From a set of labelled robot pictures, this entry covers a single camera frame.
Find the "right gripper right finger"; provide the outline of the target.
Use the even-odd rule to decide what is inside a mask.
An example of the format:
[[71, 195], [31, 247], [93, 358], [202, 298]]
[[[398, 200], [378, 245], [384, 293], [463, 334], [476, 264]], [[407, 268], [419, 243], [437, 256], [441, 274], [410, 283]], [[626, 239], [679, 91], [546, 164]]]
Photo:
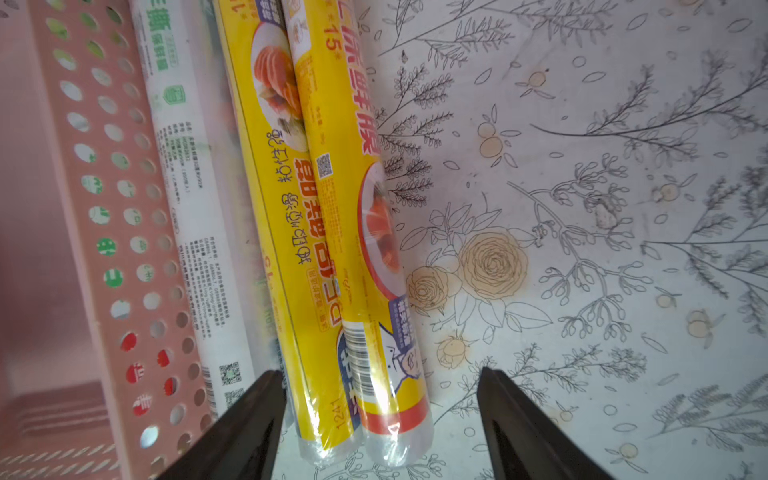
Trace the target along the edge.
[[481, 369], [477, 401], [496, 479], [612, 478], [503, 371]]

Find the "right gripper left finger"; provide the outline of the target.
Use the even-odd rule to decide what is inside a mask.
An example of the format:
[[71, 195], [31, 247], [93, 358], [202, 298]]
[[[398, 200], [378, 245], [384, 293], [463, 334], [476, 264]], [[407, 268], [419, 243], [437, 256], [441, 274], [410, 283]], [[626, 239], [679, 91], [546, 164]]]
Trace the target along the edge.
[[269, 480], [286, 405], [282, 372], [265, 372], [159, 479]]

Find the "yellow wrap roll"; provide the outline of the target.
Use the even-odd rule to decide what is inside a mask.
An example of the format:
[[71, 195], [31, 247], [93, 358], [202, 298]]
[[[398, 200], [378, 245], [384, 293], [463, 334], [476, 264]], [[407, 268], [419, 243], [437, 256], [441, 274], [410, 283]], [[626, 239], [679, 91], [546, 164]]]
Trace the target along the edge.
[[223, 46], [302, 457], [324, 467], [359, 443], [340, 293], [279, 1], [218, 1]]
[[349, 1], [283, 5], [364, 442], [399, 468], [434, 430], [410, 316], [357, 17]]

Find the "white green wrap roll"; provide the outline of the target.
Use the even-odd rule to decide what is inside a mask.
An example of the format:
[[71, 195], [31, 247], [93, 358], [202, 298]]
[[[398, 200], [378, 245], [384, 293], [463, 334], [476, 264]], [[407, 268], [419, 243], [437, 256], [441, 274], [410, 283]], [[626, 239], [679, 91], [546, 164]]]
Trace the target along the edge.
[[280, 365], [214, 8], [130, 5], [181, 271], [214, 416]]

